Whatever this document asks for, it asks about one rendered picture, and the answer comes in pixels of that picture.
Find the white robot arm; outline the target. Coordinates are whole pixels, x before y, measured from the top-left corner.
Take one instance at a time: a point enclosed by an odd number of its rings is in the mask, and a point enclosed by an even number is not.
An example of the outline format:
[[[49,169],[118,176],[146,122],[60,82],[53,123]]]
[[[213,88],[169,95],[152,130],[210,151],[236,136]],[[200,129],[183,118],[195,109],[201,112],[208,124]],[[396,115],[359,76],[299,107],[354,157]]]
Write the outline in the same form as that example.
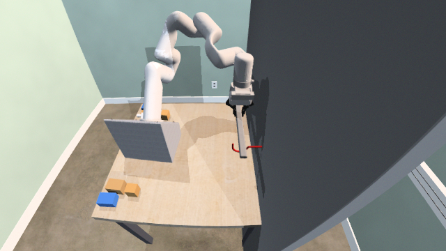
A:
[[[150,62],[144,69],[144,110],[137,114],[137,117],[145,120],[140,121],[164,122],[161,120],[162,83],[168,84],[172,81],[180,63],[180,52],[174,49],[177,30],[190,38],[206,39],[206,55],[216,68],[223,69],[234,65],[235,91],[231,92],[232,100],[254,100],[254,92],[249,89],[251,83],[254,83],[251,79],[253,56],[239,47],[217,50],[214,44],[221,38],[222,30],[207,14],[197,13],[192,21],[186,14],[175,11],[166,19],[154,53],[155,58],[165,65]]]

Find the dark grey wall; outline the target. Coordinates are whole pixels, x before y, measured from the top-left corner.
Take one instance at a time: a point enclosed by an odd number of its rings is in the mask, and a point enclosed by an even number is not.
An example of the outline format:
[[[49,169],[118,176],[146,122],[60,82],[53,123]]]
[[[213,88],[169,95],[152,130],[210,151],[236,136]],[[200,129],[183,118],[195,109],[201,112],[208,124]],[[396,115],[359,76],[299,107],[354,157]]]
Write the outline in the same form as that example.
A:
[[[446,0],[250,7],[261,226],[244,251],[293,251],[446,144]]]

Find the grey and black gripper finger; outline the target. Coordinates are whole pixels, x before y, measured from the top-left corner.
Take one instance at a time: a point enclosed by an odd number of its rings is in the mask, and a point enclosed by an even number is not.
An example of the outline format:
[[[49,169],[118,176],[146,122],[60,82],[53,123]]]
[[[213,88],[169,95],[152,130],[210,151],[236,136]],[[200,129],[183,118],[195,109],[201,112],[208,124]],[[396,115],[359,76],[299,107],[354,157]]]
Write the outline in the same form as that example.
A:
[[[226,105],[230,106],[233,109],[234,117],[236,117],[236,105],[230,105],[229,99],[226,101]]]
[[[254,103],[253,103],[253,101],[252,101],[252,103],[251,103],[251,105],[243,105],[243,107],[242,107],[242,117],[244,116],[244,114],[245,114],[245,110],[248,108],[248,107],[250,107],[250,106],[252,106],[252,105],[254,105]]]

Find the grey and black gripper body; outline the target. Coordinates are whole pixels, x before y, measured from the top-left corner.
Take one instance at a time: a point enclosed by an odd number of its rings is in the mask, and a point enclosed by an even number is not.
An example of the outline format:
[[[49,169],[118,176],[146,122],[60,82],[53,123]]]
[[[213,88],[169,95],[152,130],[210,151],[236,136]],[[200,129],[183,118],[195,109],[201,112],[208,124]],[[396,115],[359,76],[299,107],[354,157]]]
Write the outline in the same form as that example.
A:
[[[250,91],[252,91],[252,84],[249,87]],[[233,85],[233,82],[231,83],[230,86],[230,91],[229,91],[229,104],[230,105],[251,105],[251,100],[232,100],[231,99],[231,91],[235,91],[235,86]]]

